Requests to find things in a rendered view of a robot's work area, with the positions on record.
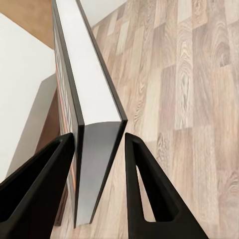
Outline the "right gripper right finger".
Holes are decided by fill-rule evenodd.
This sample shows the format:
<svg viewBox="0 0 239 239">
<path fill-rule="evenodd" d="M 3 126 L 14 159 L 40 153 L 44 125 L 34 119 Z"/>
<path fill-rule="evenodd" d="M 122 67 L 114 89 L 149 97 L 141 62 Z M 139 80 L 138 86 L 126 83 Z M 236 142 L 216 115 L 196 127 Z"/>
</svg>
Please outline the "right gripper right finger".
<svg viewBox="0 0 239 239">
<path fill-rule="evenodd" d="M 144 141 L 125 133 L 128 239 L 209 239 Z M 156 222 L 144 219 L 138 166 Z"/>
</svg>

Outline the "hardback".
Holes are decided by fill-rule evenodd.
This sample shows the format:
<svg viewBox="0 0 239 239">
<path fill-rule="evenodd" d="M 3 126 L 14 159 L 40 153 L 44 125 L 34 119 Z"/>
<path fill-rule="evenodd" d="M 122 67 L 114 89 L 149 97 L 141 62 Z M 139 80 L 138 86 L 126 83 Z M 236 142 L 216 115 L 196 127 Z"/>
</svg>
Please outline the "hardback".
<svg viewBox="0 0 239 239">
<path fill-rule="evenodd" d="M 60 134 L 73 133 L 67 177 L 73 228 L 91 224 L 128 118 L 80 0 L 51 0 Z"/>
</svg>

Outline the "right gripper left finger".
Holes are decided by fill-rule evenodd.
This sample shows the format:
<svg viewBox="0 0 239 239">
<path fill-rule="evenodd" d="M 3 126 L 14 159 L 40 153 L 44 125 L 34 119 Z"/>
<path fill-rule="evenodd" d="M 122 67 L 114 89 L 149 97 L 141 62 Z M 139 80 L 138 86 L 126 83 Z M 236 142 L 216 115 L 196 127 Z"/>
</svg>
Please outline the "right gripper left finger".
<svg viewBox="0 0 239 239">
<path fill-rule="evenodd" d="M 74 152 L 58 136 L 0 183 L 0 239 L 50 239 Z"/>
</svg>

